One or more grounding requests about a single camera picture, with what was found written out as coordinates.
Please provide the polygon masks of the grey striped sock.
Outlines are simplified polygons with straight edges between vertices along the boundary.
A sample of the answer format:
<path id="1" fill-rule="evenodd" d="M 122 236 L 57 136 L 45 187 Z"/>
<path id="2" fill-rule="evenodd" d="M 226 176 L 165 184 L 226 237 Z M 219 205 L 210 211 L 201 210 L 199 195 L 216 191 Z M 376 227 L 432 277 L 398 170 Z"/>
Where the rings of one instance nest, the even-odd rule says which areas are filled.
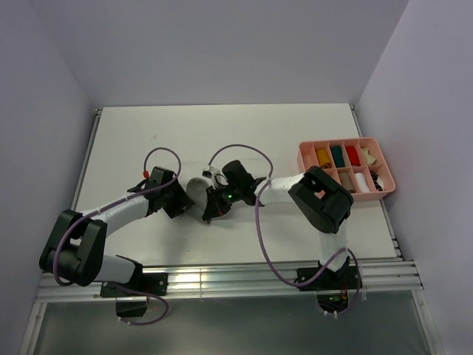
<path id="1" fill-rule="evenodd" d="M 193 201 L 194 205 L 201 211 L 204 211 L 207 205 L 208 181 L 201 177 L 193 177 L 187 183 L 186 193 Z"/>

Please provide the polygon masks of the mustard yellow striped sock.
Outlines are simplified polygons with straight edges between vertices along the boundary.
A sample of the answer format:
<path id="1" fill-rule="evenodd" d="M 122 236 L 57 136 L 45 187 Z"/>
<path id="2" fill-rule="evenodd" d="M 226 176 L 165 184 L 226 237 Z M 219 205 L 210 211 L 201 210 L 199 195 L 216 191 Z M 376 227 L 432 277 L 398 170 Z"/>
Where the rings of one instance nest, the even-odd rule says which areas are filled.
<path id="1" fill-rule="evenodd" d="M 316 157 L 319 162 L 319 166 L 321 169 L 331 169 L 332 162 L 328 152 L 325 148 L 319 148 L 316 150 Z"/>

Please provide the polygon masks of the dark green reindeer sock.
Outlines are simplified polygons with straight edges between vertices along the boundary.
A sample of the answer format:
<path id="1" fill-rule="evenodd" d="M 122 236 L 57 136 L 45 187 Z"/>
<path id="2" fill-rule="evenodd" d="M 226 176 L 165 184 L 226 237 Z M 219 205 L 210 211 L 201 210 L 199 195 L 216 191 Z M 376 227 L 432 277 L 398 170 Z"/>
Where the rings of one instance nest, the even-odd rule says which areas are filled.
<path id="1" fill-rule="evenodd" d="M 336 168 L 344 168 L 345 162 L 341 146 L 331 146 L 330 151 L 332 153 Z"/>

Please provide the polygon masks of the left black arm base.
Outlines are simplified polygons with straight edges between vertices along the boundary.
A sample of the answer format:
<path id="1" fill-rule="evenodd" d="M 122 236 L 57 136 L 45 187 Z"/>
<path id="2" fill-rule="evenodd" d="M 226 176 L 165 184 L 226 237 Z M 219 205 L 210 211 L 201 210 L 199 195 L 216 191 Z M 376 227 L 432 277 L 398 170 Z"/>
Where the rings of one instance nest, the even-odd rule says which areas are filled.
<path id="1" fill-rule="evenodd" d="M 166 296 L 169 274 L 145 273 L 133 276 L 128 283 L 103 282 L 100 290 L 101 298 L 114 298 L 115 313 L 120 318 L 142 317 L 148 308 L 151 298 Z M 145 297 L 141 301 L 119 301 L 119 298 Z"/>

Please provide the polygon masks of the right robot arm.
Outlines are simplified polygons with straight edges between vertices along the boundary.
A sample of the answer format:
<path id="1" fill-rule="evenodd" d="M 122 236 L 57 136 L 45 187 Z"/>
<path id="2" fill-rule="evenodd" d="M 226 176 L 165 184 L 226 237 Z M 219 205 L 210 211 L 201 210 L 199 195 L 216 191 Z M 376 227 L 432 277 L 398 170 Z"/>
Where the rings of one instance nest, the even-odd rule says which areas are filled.
<path id="1" fill-rule="evenodd" d="M 291 177 L 254 178 L 239 160 L 226 164 L 220 171 L 208 166 L 203 177 L 211 180 L 206 188 L 203 220 L 229 213 L 237 202 L 259 209 L 270 204 L 294 203 L 320 235 L 320 259 L 324 266 L 320 280 L 336 288 L 346 277 L 346 221 L 353 205 L 352 195 L 318 166 Z"/>

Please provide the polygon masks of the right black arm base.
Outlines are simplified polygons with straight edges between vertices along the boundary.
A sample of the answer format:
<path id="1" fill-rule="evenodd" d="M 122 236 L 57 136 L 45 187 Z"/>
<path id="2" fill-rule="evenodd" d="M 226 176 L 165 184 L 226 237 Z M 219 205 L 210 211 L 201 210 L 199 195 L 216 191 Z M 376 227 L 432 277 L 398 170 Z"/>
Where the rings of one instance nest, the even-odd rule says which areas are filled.
<path id="1" fill-rule="evenodd" d="M 347 258 L 338 271 L 327 269 L 311 284 L 299 286 L 299 290 L 314 291 L 323 315 L 337 318 L 361 296 L 362 287 L 361 273 Z"/>

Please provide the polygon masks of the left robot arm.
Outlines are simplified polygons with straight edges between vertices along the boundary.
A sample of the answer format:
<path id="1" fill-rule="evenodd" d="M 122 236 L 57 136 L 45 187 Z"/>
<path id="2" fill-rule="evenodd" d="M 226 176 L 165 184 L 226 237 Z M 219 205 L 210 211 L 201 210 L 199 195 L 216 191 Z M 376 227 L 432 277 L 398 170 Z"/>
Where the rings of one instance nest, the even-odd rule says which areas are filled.
<path id="1" fill-rule="evenodd" d="M 87 212 L 67 209 L 60 213 L 39 266 L 62 285 L 112 282 L 125 294 L 136 295 L 144 286 L 143 266 L 125 257 L 105 255 L 107 237 L 160 210 L 175 218 L 191 204 L 173 171 L 155 167 L 150 177 L 115 202 Z"/>

